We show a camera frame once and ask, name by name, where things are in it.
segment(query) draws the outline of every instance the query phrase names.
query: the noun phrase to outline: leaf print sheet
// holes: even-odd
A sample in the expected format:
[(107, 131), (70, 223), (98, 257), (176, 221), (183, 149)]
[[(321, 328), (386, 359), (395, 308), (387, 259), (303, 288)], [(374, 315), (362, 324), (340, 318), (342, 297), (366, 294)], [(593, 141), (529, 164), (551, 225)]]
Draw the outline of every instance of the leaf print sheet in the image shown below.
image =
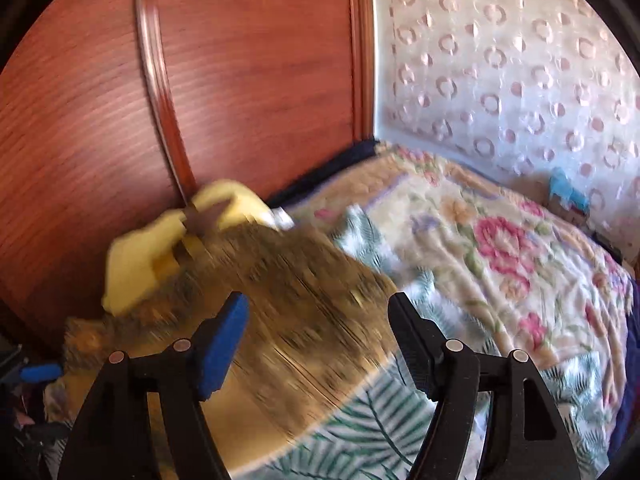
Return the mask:
[[(371, 268), (388, 273), (421, 317), (434, 320), (447, 338), (463, 340), (474, 351), (500, 355), (494, 335), (505, 328), (489, 304), (472, 299), (458, 305), (448, 300), (436, 286), (442, 274), (399, 258), (359, 206), (347, 208), (339, 224), (332, 233), (335, 245)], [(483, 316), (473, 316), (472, 312)], [(526, 319), (527, 323), (539, 327), (536, 317)], [(600, 355), (591, 351), (542, 372), (574, 444), (585, 480), (596, 478), (608, 464), (606, 427), (611, 412), (603, 404), (601, 368)], [(478, 395), (461, 480), (476, 477), (489, 401), (488, 394)], [(434, 410), (435, 403), (415, 390), (402, 355), (396, 352), (390, 364), (312, 434), (281, 457), (245, 473), (243, 478), (404, 480)]]

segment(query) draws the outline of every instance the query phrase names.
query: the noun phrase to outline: blue object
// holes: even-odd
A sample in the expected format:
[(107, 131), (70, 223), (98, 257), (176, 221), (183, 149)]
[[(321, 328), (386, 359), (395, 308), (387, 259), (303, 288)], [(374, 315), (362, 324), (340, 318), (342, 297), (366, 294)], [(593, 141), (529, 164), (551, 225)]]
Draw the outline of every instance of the blue object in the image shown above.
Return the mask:
[(55, 381), (62, 375), (62, 368), (57, 363), (25, 366), (20, 370), (20, 380), (25, 383), (44, 383)]
[(589, 199), (571, 185), (562, 168), (554, 168), (549, 178), (549, 199), (554, 195), (560, 197), (563, 207), (567, 209), (575, 207), (585, 215), (589, 213)]
[(198, 395), (207, 400), (222, 387), (249, 319), (245, 295), (232, 292), (215, 318), (204, 321), (192, 341), (198, 352)]

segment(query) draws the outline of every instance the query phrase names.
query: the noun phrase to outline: yellow cloth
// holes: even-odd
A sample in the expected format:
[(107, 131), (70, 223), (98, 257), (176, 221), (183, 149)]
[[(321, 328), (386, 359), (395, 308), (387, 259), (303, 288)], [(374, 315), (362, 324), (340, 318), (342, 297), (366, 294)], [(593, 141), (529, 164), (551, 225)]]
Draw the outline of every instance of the yellow cloth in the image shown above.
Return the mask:
[[(267, 224), (269, 208), (246, 186), (232, 180), (217, 180), (195, 197), (197, 210), (231, 199), (220, 215), (217, 228), (224, 230), (245, 221)], [(178, 270), (172, 255), (175, 244), (184, 239), (191, 253), (201, 246), (194, 237), (185, 237), (181, 210), (165, 212), (151, 225), (127, 233), (111, 244), (107, 254), (105, 293), (102, 307), (114, 316), (126, 314), (166, 277)]]

